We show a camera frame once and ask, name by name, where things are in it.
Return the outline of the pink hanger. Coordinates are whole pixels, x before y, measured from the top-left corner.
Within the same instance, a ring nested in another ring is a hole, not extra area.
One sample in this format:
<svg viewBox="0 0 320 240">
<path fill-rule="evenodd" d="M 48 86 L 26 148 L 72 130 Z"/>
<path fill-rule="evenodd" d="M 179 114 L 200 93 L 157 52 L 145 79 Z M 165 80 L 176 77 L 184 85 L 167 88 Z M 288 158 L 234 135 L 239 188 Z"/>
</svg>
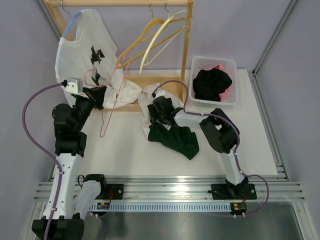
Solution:
<svg viewBox="0 0 320 240">
<path fill-rule="evenodd" d="M 86 76 L 87 76 L 87 74 L 88 74 L 89 72 L 94 72 L 94 71 L 96 70 L 95 67 L 90 68 L 90 69 L 88 69 L 88 70 L 85 72 L 84 78 L 83 78 L 84 83 L 85 83 L 86 85 L 88 85 L 88 86 L 91 86 L 91 87 L 97 87 L 98 89 L 99 89 L 99 88 L 102 88 L 102 87 L 110 87 L 111 85 L 108 84 L 109 79 L 110 79 L 110 78 L 113 76 L 113 74 L 116 72 L 116 70 L 118 69 L 118 66 L 125 60 L 126 55 L 127 55 L 127 54 L 125 53 L 124 56 L 123 56 L 123 58 L 122 58 L 122 60 L 120 60 L 120 62 L 116 64 L 113 72 L 112 72 L 112 73 L 109 75 L 109 77 L 105 80 L 105 83 L 104 83 L 103 85 L 89 84 L 89 83 L 87 83 L 87 81 L 86 81 Z M 127 70 L 128 70 L 128 66 L 130 65 L 130 61 L 131 61 L 132 55 L 133 55 L 133 50 L 131 50 L 131 54 L 130 54 L 130 57 L 129 57 L 129 60 L 128 60 L 128 64 L 127 64 L 126 69 L 125 69 L 125 71 L 124 71 L 124 73 L 123 73 L 123 78 L 122 78 L 122 80 L 121 80 L 121 82 L 120 82 L 119 87 L 118 87 L 118 88 L 114 87 L 114 89 L 113 89 L 113 92 L 114 92 L 114 94 L 113 94 L 113 95 L 114 95 L 114 99 L 112 100 L 113 106 L 112 106 L 112 108 L 107 108 L 107 110 L 111 110 L 111 113 L 110 113 L 110 115 L 109 115 L 109 118 L 108 118 L 108 121 L 107 121 L 107 123 L 106 123 L 105 128 L 104 128 L 104 124 L 105 124 L 104 112 L 103 112 L 103 110 L 101 111 L 102 125 L 101 125 L 100 133 L 99 133 L 99 137 L 100 137 L 100 138 L 103 138 L 103 137 L 105 136 L 106 132 L 107 132 L 107 129 L 108 129 L 110 120 L 111 120 L 112 115 L 113 115 L 113 111 L 114 111 L 115 107 L 117 106 L 117 101 L 118 101 L 118 98 L 119 98 L 120 93 L 121 93 L 121 89 L 122 89 L 123 84 L 124 84 L 124 81 L 125 81 L 125 76 L 126 76 L 126 73 L 127 73 Z"/>
</svg>

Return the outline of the dark green t shirt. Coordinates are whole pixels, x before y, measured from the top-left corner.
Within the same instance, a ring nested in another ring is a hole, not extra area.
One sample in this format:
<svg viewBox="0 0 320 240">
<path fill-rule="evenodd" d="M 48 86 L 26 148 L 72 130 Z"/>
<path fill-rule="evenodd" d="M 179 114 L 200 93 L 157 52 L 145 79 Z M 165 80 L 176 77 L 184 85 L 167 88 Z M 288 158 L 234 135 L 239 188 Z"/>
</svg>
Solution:
<svg viewBox="0 0 320 240">
<path fill-rule="evenodd" d="M 159 83 L 156 83 L 146 86 L 138 97 L 138 103 L 144 118 L 143 133 L 148 141 L 160 143 L 191 160 L 199 152 L 196 133 L 192 132 L 189 127 L 168 125 L 151 117 L 148 106 L 153 104 L 152 93 L 159 85 Z"/>
</svg>

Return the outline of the white t shirt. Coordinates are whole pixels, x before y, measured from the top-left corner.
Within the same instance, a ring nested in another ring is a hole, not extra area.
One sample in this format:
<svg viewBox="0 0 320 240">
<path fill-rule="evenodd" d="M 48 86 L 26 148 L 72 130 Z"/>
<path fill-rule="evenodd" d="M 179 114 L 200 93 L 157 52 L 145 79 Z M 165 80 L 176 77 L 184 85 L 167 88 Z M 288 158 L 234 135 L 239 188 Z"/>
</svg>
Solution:
<svg viewBox="0 0 320 240">
<path fill-rule="evenodd" d="M 77 18 L 75 40 L 60 38 L 55 63 L 56 80 L 61 82 L 67 78 L 79 78 L 83 80 L 84 87 L 90 88 L 84 82 L 85 72 L 95 67 L 95 71 L 87 73 L 86 81 L 94 85 L 94 79 L 98 79 L 99 85 L 103 85 L 116 67 L 118 48 L 96 10 L 84 9 L 81 12 Z M 118 89 L 123 73 L 123 69 L 117 69 L 109 79 L 110 86 L 107 86 L 104 95 L 104 108 L 113 107 L 113 90 L 114 87 Z M 125 79 L 115 108 L 133 103 L 141 92 L 141 87 Z"/>
</svg>

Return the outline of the black t shirt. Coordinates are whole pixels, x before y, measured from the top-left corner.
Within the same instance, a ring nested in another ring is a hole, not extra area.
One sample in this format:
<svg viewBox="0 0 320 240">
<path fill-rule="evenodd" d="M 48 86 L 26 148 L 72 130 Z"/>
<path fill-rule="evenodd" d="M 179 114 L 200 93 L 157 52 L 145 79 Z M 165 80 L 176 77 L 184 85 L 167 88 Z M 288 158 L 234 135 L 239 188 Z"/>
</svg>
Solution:
<svg viewBox="0 0 320 240">
<path fill-rule="evenodd" d="M 232 85 L 233 81 L 226 72 L 212 68 L 200 70 L 192 81 L 194 98 L 220 102 L 219 94 Z"/>
</svg>

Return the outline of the yellow hanger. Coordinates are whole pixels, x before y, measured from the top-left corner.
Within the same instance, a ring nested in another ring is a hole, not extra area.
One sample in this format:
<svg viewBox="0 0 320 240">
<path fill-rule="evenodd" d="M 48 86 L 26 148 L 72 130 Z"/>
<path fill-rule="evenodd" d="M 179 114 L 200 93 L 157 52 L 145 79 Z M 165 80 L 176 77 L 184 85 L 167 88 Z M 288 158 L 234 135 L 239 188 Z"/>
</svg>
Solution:
<svg viewBox="0 0 320 240">
<path fill-rule="evenodd" d="M 162 40 L 156 42 L 159 35 L 168 27 L 170 24 L 174 24 L 177 22 L 184 22 L 186 24 L 187 22 L 187 11 L 181 10 L 178 11 L 172 15 L 168 13 L 168 18 L 166 20 L 162 18 L 152 18 L 152 20 L 145 26 L 140 36 L 123 52 L 120 54 L 118 59 L 116 60 L 115 67 L 117 69 L 121 69 L 124 67 L 127 67 L 132 61 L 135 61 L 136 59 L 142 57 L 139 67 L 139 72 L 141 73 L 143 68 L 148 66 L 150 63 L 152 63 L 158 55 L 186 28 L 186 25 L 182 26 L 178 30 L 174 31 L 173 33 L 169 34 Z M 144 43 L 146 41 L 150 40 L 146 50 L 139 53 L 138 55 L 134 57 L 130 57 L 127 62 L 122 63 L 122 61 L 125 59 L 127 53 L 130 50 L 133 50 L 134 47 L 137 44 Z M 152 59 L 149 59 L 149 53 L 151 50 L 157 48 L 159 45 L 162 45 L 163 43 L 166 43 L 159 51 L 154 55 Z"/>
</svg>

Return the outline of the pink t shirt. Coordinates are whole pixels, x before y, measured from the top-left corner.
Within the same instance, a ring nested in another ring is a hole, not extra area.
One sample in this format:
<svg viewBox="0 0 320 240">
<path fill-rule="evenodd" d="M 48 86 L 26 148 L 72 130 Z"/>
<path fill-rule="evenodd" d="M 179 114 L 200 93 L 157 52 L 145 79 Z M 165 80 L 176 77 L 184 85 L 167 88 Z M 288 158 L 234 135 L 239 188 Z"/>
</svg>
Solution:
<svg viewBox="0 0 320 240">
<path fill-rule="evenodd" d="M 221 70 L 223 72 L 226 72 L 226 69 L 223 65 L 217 65 L 214 67 L 215 69 L 218 69 L 218 70 Z M 220 93 L 219 96 L 220 96 L 220 100 L 223 101 L 229 94 L 229 91 L 230 91 L 230 88 L 226 88 L 225 91 L 223 93 Z"/>
</svg>

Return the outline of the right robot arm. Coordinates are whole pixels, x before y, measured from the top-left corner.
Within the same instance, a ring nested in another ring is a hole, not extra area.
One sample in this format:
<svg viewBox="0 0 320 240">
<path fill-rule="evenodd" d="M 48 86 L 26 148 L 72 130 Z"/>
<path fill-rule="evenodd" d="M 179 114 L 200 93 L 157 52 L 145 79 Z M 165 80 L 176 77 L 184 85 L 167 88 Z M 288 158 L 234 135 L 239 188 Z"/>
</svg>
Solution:
<svg viewBox="0 0 320 240">
<path fill-rule="evenodd" d="M 240 132 L 220 108 L 211 113 L 190 113 L 182 107 L 174 107 L 171 98 L 159 96 L 147 104 L 147 111 L 150 142 L 161 143 L 191 160 L 200 150 L 197 136 L 191 129 L 199 129 L 210 147 L 220 154 L 225 182 L 211 185 L 209 193 L 214 200 L 257 199 L 254 184 L 240 171 L 236 159 Z"/>
</svg>

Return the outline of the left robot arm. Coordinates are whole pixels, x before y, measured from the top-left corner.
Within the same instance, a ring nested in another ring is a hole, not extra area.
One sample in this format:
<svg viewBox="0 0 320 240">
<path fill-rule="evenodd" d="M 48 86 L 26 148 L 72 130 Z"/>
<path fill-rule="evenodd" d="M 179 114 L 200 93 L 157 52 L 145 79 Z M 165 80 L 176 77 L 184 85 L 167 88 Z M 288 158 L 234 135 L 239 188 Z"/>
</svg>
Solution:
<svg viewBox="0 0 320 240">
<path fill-rule="evenodd" d="M 102 110 L 106 86 L 87 88 L 75 96 L 75 104 L 58 104 L 52 110 L 57 173 L 53 179 L 47 206 L 31 230 L 41 240 L 80 240 L 84 235 L 85 217 L 95 200 L 103 201 L 93 209 L 99 217 L 111 209 L 113 200 L 122 200 L 123 184 L 108 184 L 103 174 L 84 177 L 80 192 L 75 194 L 76 176 L 82 163 L 87 135 L 82 131 L 92 110 Z"/>
</svg>

